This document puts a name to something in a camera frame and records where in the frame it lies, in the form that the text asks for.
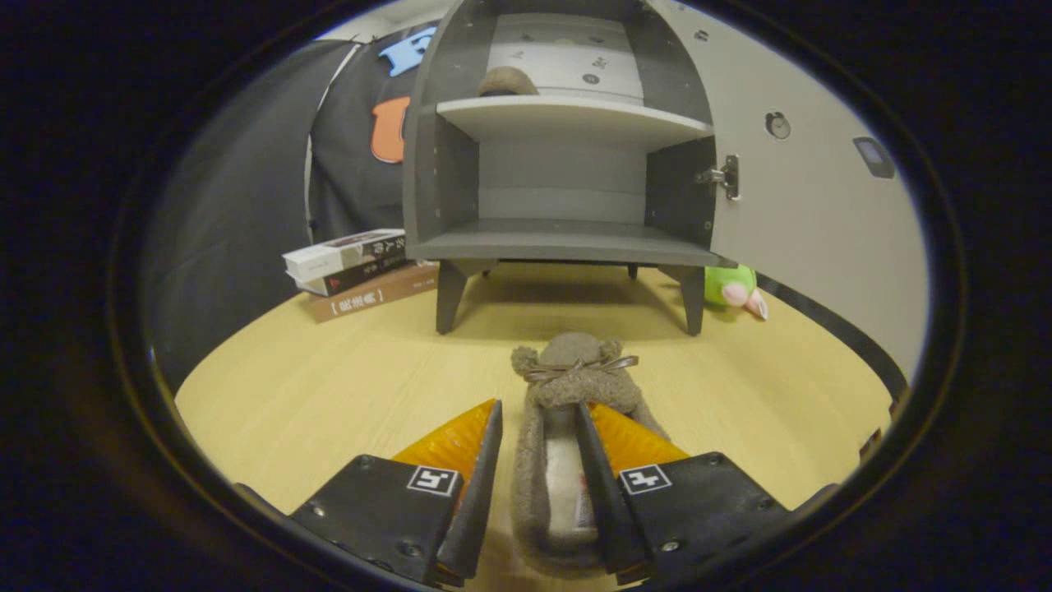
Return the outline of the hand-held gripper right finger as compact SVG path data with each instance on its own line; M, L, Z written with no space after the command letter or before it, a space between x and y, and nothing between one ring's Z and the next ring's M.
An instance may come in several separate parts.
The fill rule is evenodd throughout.
M721 452L687 455L596 402L574 416L600 558L621 585L713 565L791 515Z

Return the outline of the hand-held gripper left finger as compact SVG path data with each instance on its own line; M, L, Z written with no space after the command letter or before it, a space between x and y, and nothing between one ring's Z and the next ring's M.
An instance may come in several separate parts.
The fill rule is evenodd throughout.
M358 455L289 514L294 528L421 585L476 577L502 404L485 400L390 458Z

